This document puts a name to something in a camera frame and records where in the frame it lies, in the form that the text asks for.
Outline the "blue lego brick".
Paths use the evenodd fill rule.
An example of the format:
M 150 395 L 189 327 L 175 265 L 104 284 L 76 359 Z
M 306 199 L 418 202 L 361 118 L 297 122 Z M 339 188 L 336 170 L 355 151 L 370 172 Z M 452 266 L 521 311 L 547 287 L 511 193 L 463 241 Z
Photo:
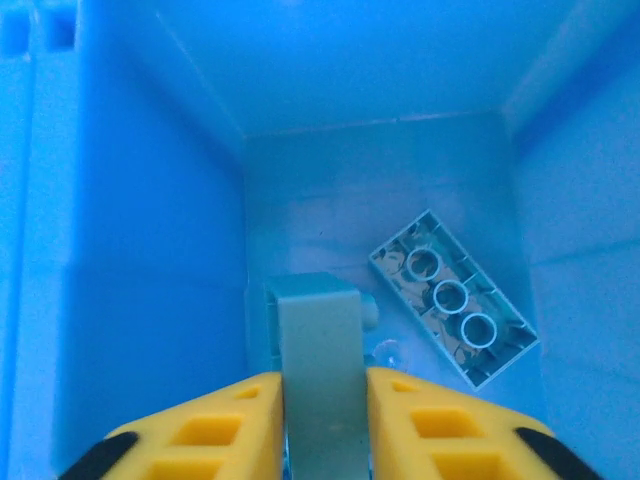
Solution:
M 364 333 L 372 295 L 326 272 L 265 285 L 280 361 L 291 480 L 370 480 Z
M 430 210 L 376 247 L 369 263 L 474 390 L 539 343 L 531 323 Z

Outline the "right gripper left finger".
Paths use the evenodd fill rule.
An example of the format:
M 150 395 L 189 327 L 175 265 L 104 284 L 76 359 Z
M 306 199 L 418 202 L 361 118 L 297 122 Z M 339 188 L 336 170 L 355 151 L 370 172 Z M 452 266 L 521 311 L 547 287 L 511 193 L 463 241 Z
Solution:
M 62 480 L 282 480 L 283 386 L 263 373 L 124 424 Z

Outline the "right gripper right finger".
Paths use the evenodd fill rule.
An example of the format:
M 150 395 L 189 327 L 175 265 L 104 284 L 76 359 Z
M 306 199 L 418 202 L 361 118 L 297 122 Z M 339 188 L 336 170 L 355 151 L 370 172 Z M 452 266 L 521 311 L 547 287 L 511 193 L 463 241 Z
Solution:
M 367 371 L 373 480 L 598 480 L 543 423 L 401 373 Z

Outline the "blue plastic bin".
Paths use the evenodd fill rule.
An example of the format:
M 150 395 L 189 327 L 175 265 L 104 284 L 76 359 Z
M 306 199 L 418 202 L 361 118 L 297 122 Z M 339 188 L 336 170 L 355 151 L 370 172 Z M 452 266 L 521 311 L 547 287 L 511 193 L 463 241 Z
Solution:
M 387 365 L 466 383 L 368 264 L 433 211 L 539 343 L 484 398 L 640 480 L 640 0 L 82 0 L 46 54 L 10 480 L 265 366 L 275 275 L 372 293 Z
M 0 480 L 8 478 L 13 416 L 33 10 L 33 0 L 0 0 Z

